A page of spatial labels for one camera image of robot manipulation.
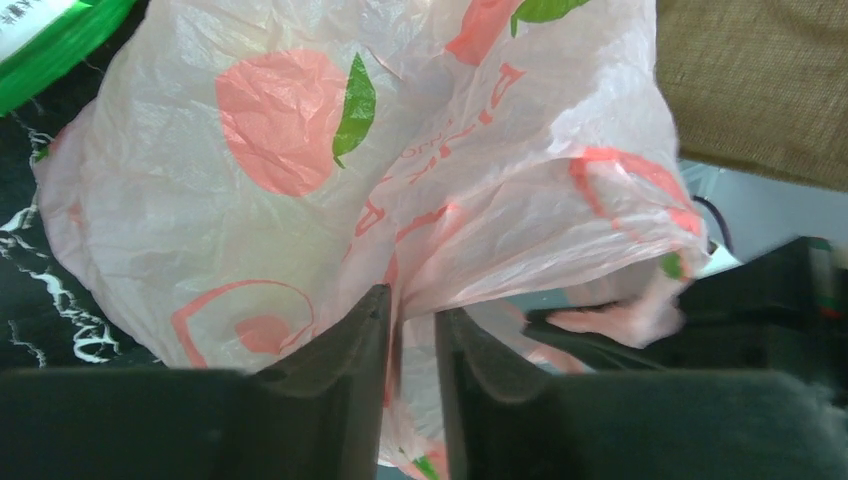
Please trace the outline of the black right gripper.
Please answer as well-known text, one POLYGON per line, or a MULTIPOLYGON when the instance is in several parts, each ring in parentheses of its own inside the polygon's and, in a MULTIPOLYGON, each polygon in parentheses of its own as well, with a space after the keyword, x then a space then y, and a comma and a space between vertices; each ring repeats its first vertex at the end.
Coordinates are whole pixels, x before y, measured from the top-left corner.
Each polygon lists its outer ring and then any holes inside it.
POLYGON ((524 333, 594 370, 775 370, 847 402, 847 252, 798 237, 695 281, 679 298, 680 330, 644 348, 554 325, 532 310, 524 333))

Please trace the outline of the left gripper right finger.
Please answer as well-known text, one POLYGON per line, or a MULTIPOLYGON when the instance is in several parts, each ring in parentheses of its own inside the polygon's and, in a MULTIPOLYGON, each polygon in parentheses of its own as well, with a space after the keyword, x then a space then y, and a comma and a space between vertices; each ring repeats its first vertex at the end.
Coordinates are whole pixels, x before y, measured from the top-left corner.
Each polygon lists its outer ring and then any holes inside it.
POLYGON ((454 479, 843 479, 846 418, 778 372, 554 375, 436 316, 454 479))

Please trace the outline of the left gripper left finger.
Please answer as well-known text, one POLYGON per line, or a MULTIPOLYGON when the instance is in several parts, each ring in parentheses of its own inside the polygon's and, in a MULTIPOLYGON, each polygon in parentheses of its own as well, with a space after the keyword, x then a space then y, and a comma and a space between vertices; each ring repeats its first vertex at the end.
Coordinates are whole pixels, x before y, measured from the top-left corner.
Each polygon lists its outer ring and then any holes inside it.
POLYGON ((257 373, 101 367, 1 376, 5 479, 372 479, 391 292, 257 373))

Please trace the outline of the pink plastic grocery bag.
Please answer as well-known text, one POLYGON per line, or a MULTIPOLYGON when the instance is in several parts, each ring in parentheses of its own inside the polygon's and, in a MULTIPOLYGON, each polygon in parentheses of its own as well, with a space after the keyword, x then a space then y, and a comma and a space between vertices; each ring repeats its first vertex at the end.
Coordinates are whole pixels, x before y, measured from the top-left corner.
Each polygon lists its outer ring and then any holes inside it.
POLYGON ((435 315, 531 361, 508 298, 673 332, 706 228, 654 76, 652 1, 153 1, 33 167, 54 256, 170 367, 256 372, 392 290, 379 459, 448 477, 435 315))

